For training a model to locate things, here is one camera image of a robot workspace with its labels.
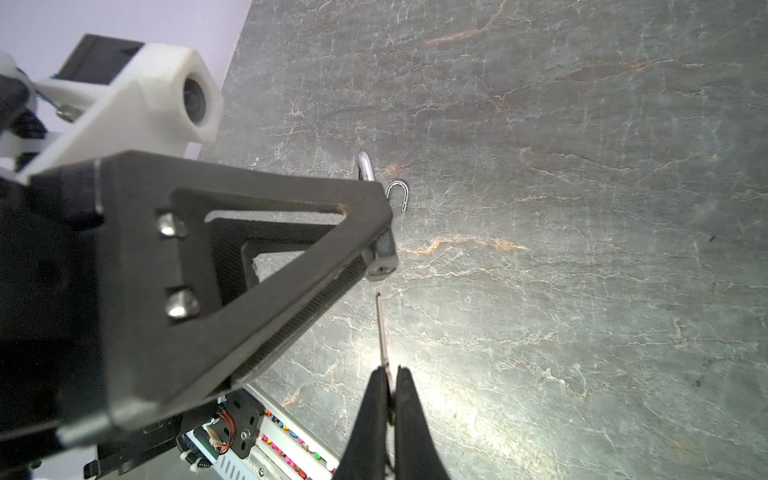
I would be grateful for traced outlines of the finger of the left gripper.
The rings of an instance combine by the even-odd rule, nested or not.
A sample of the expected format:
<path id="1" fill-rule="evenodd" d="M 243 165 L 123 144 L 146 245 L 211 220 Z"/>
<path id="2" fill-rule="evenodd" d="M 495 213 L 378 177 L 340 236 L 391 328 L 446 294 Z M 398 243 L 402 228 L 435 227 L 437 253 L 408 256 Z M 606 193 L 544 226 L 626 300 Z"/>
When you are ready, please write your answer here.
<path id="1" fill-rule="evenodd" d="M 378 183 L 275 175 L 131 151 L 95 234 L 103 410 L 129 432 L 205 403 L 389 229 Z"/>
<path id="2" fill-rule="evenodd" d="M 263 374 L 365 275 L 366 265 L 357 256 L 308 304 L 291 317 L 269 340 L 230 376 L 232 384 L 246 384 Z"/>

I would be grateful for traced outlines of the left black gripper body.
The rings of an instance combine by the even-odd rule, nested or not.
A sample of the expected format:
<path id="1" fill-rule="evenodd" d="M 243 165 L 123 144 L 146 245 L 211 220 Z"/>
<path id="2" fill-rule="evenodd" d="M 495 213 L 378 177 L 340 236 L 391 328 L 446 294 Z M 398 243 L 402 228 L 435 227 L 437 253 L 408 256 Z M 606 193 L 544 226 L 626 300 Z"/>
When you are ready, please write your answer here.
<path id="1" fill-rule="evenodd" d="M 1 459 L 109 444 L 95 234 L 106 173 L 1 182 Z"/>

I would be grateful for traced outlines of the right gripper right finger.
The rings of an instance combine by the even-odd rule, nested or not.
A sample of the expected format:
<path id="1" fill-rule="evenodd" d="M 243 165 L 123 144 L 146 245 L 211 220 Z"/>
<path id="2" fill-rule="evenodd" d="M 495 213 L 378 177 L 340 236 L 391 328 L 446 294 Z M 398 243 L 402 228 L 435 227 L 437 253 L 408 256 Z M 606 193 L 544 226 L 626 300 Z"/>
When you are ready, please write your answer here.
<path id="1" fill-rule="evenodd" d="M 399 367 L 394 396 L 395 477 L 449 479 L 435 448 L 411 371 Z"/>

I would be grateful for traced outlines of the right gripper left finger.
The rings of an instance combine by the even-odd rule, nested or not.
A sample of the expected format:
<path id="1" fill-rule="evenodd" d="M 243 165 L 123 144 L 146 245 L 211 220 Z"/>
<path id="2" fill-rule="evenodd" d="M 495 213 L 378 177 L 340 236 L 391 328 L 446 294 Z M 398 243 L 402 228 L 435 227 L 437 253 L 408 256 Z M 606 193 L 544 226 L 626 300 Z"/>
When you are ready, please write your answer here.
<path id="1" fill-rule="evenodd" d="M 363 395 L 334 479 L 385 478 L 389 388 L 383 367 L 374 370 Z"/>

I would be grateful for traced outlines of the grey padlock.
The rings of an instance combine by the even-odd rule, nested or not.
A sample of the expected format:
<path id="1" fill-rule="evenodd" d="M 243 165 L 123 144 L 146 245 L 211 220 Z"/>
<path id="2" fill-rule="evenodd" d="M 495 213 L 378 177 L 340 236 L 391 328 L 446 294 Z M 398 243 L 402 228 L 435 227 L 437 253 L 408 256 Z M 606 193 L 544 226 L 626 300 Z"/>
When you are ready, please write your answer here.
<path id="1" fill-rule="evenodd" d="M 376 183 L 375 173 L 369 155 L 360 151 L 354 162 L 358 179 Z M 394 273 L 399 266 L 396 243 L 391 229 L 387 229 L 365 251 L 362 252 L 366 264 L 366 279 L 370 282 L 382 281 Z"/>

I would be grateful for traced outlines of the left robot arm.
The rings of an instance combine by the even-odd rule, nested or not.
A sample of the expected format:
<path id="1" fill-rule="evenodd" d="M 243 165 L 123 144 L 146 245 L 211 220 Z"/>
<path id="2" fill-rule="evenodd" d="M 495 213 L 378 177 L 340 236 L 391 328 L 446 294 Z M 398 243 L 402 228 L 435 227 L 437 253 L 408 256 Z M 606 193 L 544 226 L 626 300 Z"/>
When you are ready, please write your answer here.
<path id="1" fill-rule="evenodd" d="M 1 183 L 1 475 L 130 470 L 396 267 L 371 181 L 130 151 Z"/>

